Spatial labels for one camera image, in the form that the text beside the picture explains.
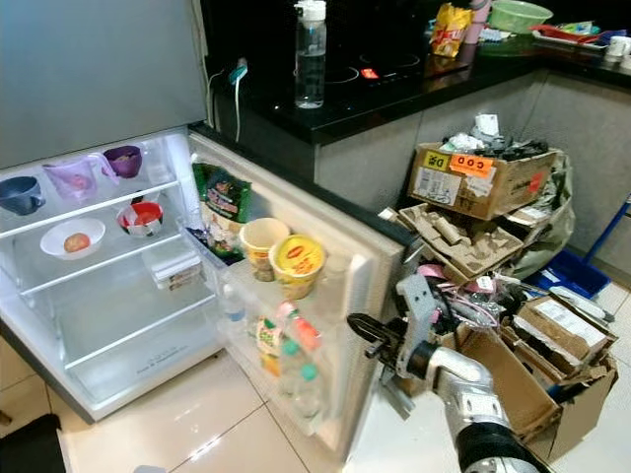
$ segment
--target charging cable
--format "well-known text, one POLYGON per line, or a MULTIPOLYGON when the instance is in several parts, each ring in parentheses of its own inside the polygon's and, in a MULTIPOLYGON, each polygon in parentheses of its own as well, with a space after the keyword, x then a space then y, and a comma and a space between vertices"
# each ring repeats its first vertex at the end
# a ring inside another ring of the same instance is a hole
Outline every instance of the charging cable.
POLYGON ((237 67, 230 73, 230 83, 235 86, 235 116, 237 118, 237 133, 235 134, 235 141, 239 143, 239 137, 241 135, 241 116, 239 113, 239 84, 241 79, 247 74, 247 61, 245 58, 240 58, 237 62, 237 67))

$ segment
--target purple cup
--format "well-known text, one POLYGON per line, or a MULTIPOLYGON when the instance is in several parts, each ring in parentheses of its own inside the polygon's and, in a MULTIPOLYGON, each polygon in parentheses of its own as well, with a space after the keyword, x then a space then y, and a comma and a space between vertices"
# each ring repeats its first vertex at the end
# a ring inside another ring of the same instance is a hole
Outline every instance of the purple cup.
POLYGON ((137 146, 121 146, 104 152, 116 175, 130 179, 138 175, 142 165, 142 154, 137 146))

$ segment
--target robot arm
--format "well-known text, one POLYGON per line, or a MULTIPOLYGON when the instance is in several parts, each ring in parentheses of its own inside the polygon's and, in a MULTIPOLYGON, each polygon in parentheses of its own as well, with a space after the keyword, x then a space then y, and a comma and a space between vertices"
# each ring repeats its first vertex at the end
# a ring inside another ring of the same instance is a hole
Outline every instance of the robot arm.
POLYGON ((436 308, 427 281, 412 275, 396 286, 405 301, 407 321, 387 324, 368 315, 349 315, 348 323, 374 343, 366 350, 401 377, 418 377, 445 402, 445 413, 464 473, 548 473, 517 439, 493 377, 482 364, 428 341, 436 308))

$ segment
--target green bowl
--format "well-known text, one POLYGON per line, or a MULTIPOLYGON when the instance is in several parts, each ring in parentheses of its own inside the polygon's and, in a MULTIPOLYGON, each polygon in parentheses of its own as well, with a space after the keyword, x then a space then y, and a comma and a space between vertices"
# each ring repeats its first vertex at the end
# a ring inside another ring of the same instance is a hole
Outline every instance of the green bowl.
POLYGON ((504 32, 530 34, 530 27, 541 25, 550 18, 552 18, 550 10, 533 3, 496 0, 493 2, 489 24, 504 32))

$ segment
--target instant noodle cup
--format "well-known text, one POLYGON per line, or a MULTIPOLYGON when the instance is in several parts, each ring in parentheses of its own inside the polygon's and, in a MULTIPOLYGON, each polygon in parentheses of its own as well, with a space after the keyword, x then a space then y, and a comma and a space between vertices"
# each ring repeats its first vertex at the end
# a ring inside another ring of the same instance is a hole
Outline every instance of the instant noodle cup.
POLYGON ((252 275, 258 281, 274 280, 269 250, 276 242, 288 236, 287 226, 276 219, 257 219, 242 226, 239 239, 244 246, 247 261, 252 267, 252 275))
POLYGON ((272 246, 269 261, 283 295, 295 301, 314 288, 317 273, 324 265, 324 250, 309 236, 291 235, 272 246))

